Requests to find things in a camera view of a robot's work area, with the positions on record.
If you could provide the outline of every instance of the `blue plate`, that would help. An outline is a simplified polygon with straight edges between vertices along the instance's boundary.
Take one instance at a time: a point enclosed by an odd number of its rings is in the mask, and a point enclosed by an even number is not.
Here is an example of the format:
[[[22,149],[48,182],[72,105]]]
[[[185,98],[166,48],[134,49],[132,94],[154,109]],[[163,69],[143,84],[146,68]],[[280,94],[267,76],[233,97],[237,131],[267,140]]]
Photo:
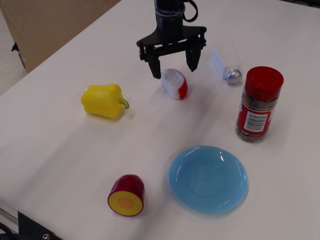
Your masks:
[[[248,188],[244,166],[230,152],[214,146],[182,151],[169,169],[169,184],[177,198],[205,214],[237,205]]]

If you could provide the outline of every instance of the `toy food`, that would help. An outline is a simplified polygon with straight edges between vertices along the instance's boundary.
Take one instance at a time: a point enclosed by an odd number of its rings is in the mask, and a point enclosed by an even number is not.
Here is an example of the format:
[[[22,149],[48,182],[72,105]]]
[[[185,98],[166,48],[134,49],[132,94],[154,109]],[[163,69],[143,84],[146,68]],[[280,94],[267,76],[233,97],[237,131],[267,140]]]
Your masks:
[[[88,86],[82,93],[81,103],[87,113],[108,118],[118,116],[123,106],[129,109],[129,103],[117,84]]]
[[[185,76],[178,70],[168,68],[161,73],[161,84],[174,100],[182,100],[188,93]]]
[[[113,185],[108,197],[109,207],[117,214],[135,216],[144,208],[145,185],[140,177],[128,174]]]

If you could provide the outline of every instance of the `green stem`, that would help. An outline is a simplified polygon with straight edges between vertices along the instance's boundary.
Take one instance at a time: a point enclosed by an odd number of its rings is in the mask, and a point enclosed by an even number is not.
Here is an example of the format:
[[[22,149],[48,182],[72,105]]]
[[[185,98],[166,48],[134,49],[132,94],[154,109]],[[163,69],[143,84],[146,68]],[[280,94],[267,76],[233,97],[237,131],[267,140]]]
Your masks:
[[[129,103],[127,102],[127,100],[123,99],[123,98],[119,98],[119,103],[124,105],[125,109],[129,109]]]

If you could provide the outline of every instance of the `spice jar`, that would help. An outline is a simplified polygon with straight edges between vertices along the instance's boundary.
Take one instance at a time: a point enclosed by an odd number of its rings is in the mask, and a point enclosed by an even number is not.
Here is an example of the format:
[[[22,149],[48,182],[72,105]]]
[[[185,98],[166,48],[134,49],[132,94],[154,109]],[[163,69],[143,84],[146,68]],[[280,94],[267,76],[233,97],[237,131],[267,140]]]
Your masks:
[[[249,143],[264,139],[283,83],[282,74],[271,67],[257,66],[248,71],[236,121],[240,139]]]

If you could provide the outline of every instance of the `floor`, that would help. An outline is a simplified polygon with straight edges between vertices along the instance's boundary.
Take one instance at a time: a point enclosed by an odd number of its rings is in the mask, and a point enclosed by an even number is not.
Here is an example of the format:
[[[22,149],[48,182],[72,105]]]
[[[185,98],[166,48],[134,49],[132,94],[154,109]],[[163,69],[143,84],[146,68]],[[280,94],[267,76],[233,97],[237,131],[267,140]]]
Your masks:
[[[28,74],[20,61],[18,52],[11,52],[14,44],[6,20],[0,10],[0,95]]]

